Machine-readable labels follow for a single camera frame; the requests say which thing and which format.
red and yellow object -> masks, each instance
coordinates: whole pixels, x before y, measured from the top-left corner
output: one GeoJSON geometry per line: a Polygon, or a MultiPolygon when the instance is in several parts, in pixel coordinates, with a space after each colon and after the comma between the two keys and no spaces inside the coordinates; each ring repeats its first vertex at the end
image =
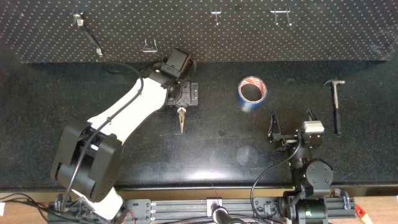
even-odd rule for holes
{"type": "Polygon", "coordinates": [[[361,218],[362,222],[365,224],[373,224],[372,220],[369,218],[369,215],[361,208],[359,205],[355,205],[356,214],[361,218]]]}

blue tape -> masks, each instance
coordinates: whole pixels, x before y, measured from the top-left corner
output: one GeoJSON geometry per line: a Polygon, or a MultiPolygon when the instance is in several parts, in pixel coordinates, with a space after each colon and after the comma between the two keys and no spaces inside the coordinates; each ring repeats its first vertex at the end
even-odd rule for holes
{"type": "Polygon", "coordinates": [[[266,99],[267,97],[267,86],[266,84],[258,77],[250,76],[242,79],[242,81],[238,85],[238,99],[239,102],[247,107],[247,108],[257,108],[261,105],[261,103],[266,99]],[[244,85],[255,85],[258,87],[258,89],[261,90],[261,99],[257,101],[250,101],[246,99],[242,95],[242,86],[244,85]]]}

black countertop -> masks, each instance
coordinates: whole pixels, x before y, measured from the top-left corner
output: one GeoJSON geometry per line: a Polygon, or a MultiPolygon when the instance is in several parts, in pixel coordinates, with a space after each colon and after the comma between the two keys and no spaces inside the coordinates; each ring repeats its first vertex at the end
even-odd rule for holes
{"type": "MultiPolygon", "coordinates": [[[[100,64],[10,64],[0,71],[0,190],[59,190],[52,159],[72,116],[88,119],[122,97],[137,77],[110,75],[100,64]]],[[[249,187],[271,164],[287,157],[266,141],[271,112],[282,134],[293,133],[310,108],[325,127],[313,151],[335,169],[333,185],[398,185],[398,58],[389,62],[199,63],[199,105],[189,107],[180,134],[175,108],[150,115],[123,147],[117,189],[249,187]],[[268,96],[244,112],[239,81],[262,78],[268,96]],[[330,86],[338,87],[343,135],[333,129],[330,86]]],[[[287,164],[261,181],[291,187],[287,164]]]]}

black pegboard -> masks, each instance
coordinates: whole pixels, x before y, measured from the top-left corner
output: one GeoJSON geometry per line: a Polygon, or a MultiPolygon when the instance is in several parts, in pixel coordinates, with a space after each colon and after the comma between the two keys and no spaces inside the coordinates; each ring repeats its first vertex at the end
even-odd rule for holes
{"type": "Polygon", "coordinates": [[[1,40],[22,62],[149,62],[174,47],[200,62],[388,60],[398,45],[398,3],[370,1],[5,1],[1,40]],[[85,11],[104,57],[73,23],[85,11]],[[270,9],[290,9],[278,14],[270,9]],[[219,25],[211,11],[221,10],[219,25]],[[144,53],[147,39],[158,52],[144,53]]]}

wooden floor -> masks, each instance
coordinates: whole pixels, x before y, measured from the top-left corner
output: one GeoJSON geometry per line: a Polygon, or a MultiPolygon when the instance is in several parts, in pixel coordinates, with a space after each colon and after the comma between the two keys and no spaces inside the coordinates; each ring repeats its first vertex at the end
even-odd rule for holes
{"type": "MultiPolygon", "coordinates": [[[[398,223],[398,201],[397,197],[356,197],[355,201],[368,213],[373,223],[398,223]]],[[[329,220],[332,224],[360,224],[359,218],[345,220],[329,220]]],[[[4,216],[0,217],[0,224],[42,224],[46,223],[36,208],[29,206],[7,203],[4,216]]]]}

